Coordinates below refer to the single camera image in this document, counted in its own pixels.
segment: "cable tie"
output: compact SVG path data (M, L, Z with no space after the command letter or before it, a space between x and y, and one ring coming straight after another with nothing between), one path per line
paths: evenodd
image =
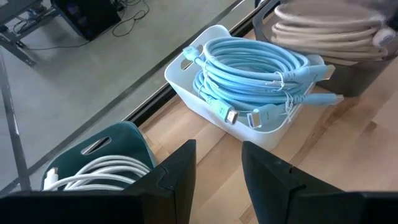
M287 119L289 120L289 122L292 121L292 110L293 110L293 96L287 92L284 91L284 93L286 94L286 103L285 103L285 109L286 109L286 116Z
M275 74L280 76L280 81L273 81L273 83L280 83L280 88L274 91L281 91L285 87L285 81L284 81L284 76L280 72L275 72Z

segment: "wooden surface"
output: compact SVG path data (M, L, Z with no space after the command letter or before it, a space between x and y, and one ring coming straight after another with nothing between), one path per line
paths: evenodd
M395 61L360 98L304 107L272 153L343 190L398 190L397 68ZM141 130L159 162L187 139L197 140L191 223L257 223L240 141L177 96Z

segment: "gray bin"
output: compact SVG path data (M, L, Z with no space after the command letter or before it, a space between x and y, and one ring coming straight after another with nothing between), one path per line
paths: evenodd
M273 14L274 8L280 1L271 0L253 18L254 34L257 40L270 42L272 26L279 18ZM329 80L318 82L317 85L333 93L342 94L347 97L359 96L371 83L384 71L384 69L395 59L398 50L398 40L387 46L389 53L380 62L361 62L352 66L334 65L336 70Z

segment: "concrete floor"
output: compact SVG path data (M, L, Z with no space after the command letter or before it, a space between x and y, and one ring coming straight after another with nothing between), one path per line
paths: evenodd
M83 47L29 52L37 61L34 68L3 50L28 168L235 2L146 1L150 13L125 37L117 38L107 32ZM253 7L252 1L245 1L220 24L232 28ZM124 18L144 8L142 3L132 7ZM123 33L131 25L125 23L117 32ZM85 42L61 17L23 41L30 48ZM160 70L75 142L120 121L164 83L163 71ZM3 108L0 108L0 133L5 148L0 152L1 190L17 177ZM41 175L40 171L32 175L34 189L39 187L37 179Z

